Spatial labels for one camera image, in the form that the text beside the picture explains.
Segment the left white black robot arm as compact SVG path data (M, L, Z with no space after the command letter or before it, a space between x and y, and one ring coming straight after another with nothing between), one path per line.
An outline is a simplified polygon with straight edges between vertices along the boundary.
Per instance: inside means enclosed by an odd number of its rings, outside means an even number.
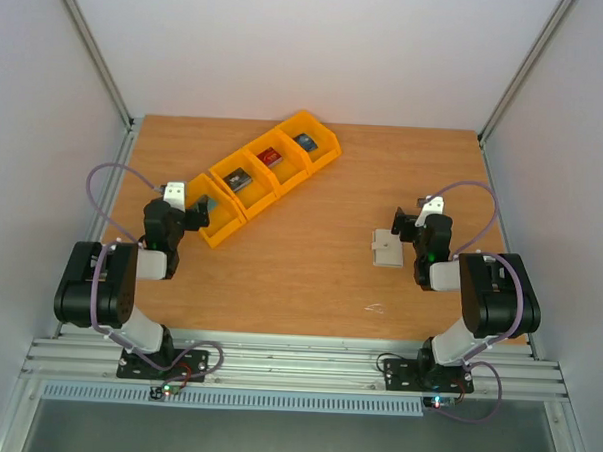
M120 345L154 378L174 372L177 354L169 329L135 305L139 280L174 276L178 247L187 231L210 224L208 198L181 209L162 199L144 207L144 235L137 243L78 242L54 296L54 314L62 324L91 328Z

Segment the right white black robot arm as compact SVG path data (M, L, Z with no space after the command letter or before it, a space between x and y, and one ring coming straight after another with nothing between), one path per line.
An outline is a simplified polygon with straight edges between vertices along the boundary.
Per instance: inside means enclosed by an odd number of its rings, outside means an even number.
M408 215L398 208L390 233L413 245L413 278L426 292L458 292L461 318L428 338L414 359L387 354L378 362L387 390L474 391L469 368L485 349L538 330L541 310L522 258L515 253L449 256L453 220Z

